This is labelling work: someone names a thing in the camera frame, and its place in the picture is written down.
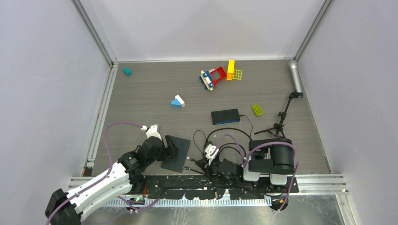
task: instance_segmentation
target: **red toy block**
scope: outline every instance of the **red toy block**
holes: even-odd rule
[[[210,72],[210,75],[212,75],[213,73],[215,73],[215,72],[218,72],[219,74],[220,74],[220,78],[218,78],[217,80],[215,80],[214,78],[213,78],[213,76],[212,76],[212,78],[213,78],[213,84],[214,84],[214,87],[217,85],[217,82],[219,82],[220,80],[222,80],[222,79],[224,79],[225,77],[227,77],[227,74],[225,73],[225,71],[224,71],[224,69],[222,68],[222,67],[219,67],[219,68],[217,68],[217,69],[215,69],[214,71],[212,71],[212,72]]]

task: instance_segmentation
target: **yellow lego brick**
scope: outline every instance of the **yellow lego brick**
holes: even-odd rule
[[[234,76],[232,77],[234,80],[242,80],[242,71],[238,69],[234,69]]]
[[[228,62],[228,70],[227,70],[227,80],[232,81],[232,77],[234,76],[234,67],[235,60],[230,60]]]
[[[263,114],[259,104],[253,105],[252,109],[253,109],[254,114],[256,114],[256,116],[261,116]]]

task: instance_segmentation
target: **microphone stand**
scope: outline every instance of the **microphone stand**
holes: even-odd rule
[[[267,132],[267,133],[270,133],[270,134],[271,134],[272,136],[274,136],[274,137],[280,137],[280,136],[279,136],[279,133],[281,133],[281,134],[282,134],[282,137],[285,137],[285,134],[283,133],[283,127],[284,127],[285,125],[283,124],[283,122],[284,122],[284,120],[285,120],[285,118],[286,118],[287,110],[288,110],[288,108],[289,108],[289,105],[290,105],[291,100],[294,99],[294,98],[299,98],[299,97],[300,97],[300,98],[303,97],[303,93],[297,93],[296,91],[290,93],[290,95],[289,95],[289,101],[287,102],[285,111],[284,111],[284,112],[279,112],[279,113],[278,113],[278,116],[281,117],[281,120],[279,121],[279,123],[275,123],[275,124],[274,124],[274,127],[272,127],[272,128],[268,128],[268,129],[265,129],[265,130],[261,130],[261,131],[255,132],[254,134],[256,135],[256,134],[259,134],[259,133]]]

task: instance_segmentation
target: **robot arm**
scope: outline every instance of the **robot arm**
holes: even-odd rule
[[[142,172],[151,163],[174,157],[178,153],[178,149],[171,143],[169,135],[165,136],[168,143],[168,147],[165,147],[159,134],[158,125],[152,125],[148,129],[143,127],[143,130],[146,130],[147,139],[142,146],[135,152],[130,151],[123,154],[113,164],[111,172],[104,180],[65,204],[51,219],[52,225],[79,225],[96,209],[117,196],[132,190],[140,190],[144,185]],[[106,176],[108,170],[66,193],[62,189],[55,191],[45,211],[47,218],[68,198]]]

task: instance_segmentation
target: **wooden floor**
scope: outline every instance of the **wooden floor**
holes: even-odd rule
[[[193,144],[195,130],[211,131],[234,127],[250,132],[250,123],[241,117],[239,123],[212,125],[210,112],[237,108],[240,114],[247,115],[254,125],[253,132],[263,130],[279,122],[278,112],[284,110],[288,95],[293,91],[286,60],[236,61],[235,69],[243,71],[242,80],[222,80],[213,91],[203,88],[199,81],[201,70],[216,69],[226,61],[204,62],[145,62],[120,63],[110,99],[104,130],[94,162],[93,175],[98,175],[109,167],[109,159],[104,144],[105,128],[116,121],[132,121],[144,125],[159,124],[161,135],[172,135],[191,140],[188,156],[199,159],[200,152]],[[123,73],[129,68],[132,76]],[[185,101],[184,108],[173,108],[170,102],[175,95]],[[252,105],[259,104],[264,112],[256,117]],[[297,148],[295,161],[299,162],[298,173],[328,173],[318,133],[313,123],[307,99],[293,99],[285,120],[286,137]],[[248,138],[235,131],[218,131],[210,137],[217,143],[223,134],[232,134],[247,149]],[[112,127],[108,134],[109,147],[114,161],[123,153],[141,145],[146,136],[139,128],[129,125]],[[268,134],[252,135],[254,140],[272,138]],[[198,132],[195,141],[201,147],[203,134]],[[229,149],[222,158],[239,162],[238,154]],[[195,168],[191,161],[187,166]],[[160,168],[160,162],[153,163],[145,174],[172,175],[176,172]]]

